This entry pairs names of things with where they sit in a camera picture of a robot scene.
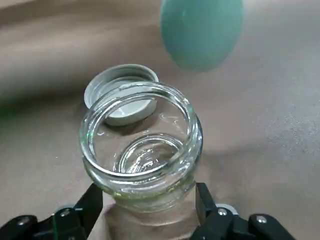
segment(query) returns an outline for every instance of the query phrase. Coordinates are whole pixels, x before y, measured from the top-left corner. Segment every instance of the jar opening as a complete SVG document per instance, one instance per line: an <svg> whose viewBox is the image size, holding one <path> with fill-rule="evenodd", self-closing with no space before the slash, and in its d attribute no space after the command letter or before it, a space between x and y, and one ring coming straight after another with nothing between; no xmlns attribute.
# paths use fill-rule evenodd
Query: jar opening
<svg viewBox="0 0 320 240"><path fill-rule="evenodd" d="M111 97L120 91L126 90L133 90L133 93L122 97ZM185 141L182 142L168 134L146 134L129 144L124 149L122 158L130 158L130 153L132 153L133 150L139 150L139 148L145 144L166 143L169 147L172 147L172 155L168 157L165 163L159 164L151 169L146 168L143 171L129 171L129 173L128 171L122 170L124 169L125 161L121 160L118 166L112 171L102 167L98 162L94 149L94 136L99 126L118 108L136 101L154 100L155 98L164 99L180 110L187 126L187 137ZM134 82L108 91L90 108L81 122L79 130L80 146L84 155L83 160L85 164L89 164L100 173L115 180L145 180L155 175L165 174L177 161L185 158L189 150L194 146L195 140L197 141L199 140L198 138L202 138L201 135L198 135L199 128L200 126L198 125L198 119L193 107L180 91L158 82Z"/></svg>

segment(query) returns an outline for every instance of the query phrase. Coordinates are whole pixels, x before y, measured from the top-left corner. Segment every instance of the blurry teal object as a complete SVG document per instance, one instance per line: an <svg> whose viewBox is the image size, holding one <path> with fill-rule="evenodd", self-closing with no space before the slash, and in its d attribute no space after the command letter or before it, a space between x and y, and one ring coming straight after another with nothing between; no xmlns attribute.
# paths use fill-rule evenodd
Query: blurry teal object
<svg viewBox="0 0 320 240"><path fill-rule="evenodd" d="M241 0L163 0L164 45L181 68L210 70L236 45L243 12Z"/></svg>

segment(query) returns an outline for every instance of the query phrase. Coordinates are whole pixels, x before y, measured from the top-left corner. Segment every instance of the jar lid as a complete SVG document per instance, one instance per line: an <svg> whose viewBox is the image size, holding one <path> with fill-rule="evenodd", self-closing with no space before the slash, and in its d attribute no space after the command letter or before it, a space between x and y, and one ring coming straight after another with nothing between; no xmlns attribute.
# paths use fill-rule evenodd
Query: jar lid
<svg viewBox="0 0 320 240"><path fill-rule="evenodd" d="M108 91L123 84L141 81L159 82L159 79L154 71L143 65L123 64L108 68L99 73L88 84L84 92L84 103L90 109ZM136 92L127 89L120 91L116 97L124 97ZM156 100L139 100L128 103L108 116L106 123L111 126L124 126L135 123L150 116L155 111L156 104Z"/></svg>

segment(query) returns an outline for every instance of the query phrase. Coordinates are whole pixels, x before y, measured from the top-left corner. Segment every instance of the glass jar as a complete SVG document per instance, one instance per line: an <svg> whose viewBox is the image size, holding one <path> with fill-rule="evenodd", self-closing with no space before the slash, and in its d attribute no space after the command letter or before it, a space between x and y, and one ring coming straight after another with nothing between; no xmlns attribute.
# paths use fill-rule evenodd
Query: glass jar
<svg viewBox="0 0 320 240"><path fill-rule="evenodd" d="M104 124L118 108L145 100L157 101L146 119L124 127ZM171 86L139 81L110 90L86 113L79 138L88 175L131 211L170 208L195 184L202 128L192 105Z"/></svg>

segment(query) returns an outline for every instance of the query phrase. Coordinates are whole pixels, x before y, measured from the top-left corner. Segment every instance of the jar rim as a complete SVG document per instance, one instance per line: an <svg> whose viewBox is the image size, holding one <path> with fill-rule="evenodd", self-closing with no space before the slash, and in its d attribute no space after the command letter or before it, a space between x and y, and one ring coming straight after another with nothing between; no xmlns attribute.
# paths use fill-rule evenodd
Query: jar rim
<svg viewBox="0 0 320 240"><path fill-rule="evenodd" d="M122 90L140 88L138 92L110 99L109 96ZM95 130L104 121L106 116L112 114L117 108L135 101L153 99L159 97L171 102L184 116L187 123L187 137L178 151L163 165L147 171L137 173L115 172L102 167L95 156L93 149L93 137ZM176 88L159 82L137 81L123 84L122 86L106 92L85 114L79 129L80 146L83 152L83 160L94 169L113 179L144 180L155 175L162 175L169 171L170 167L183 157L194 144L198 136L198 117L194 108L185 96Z"/></svg>

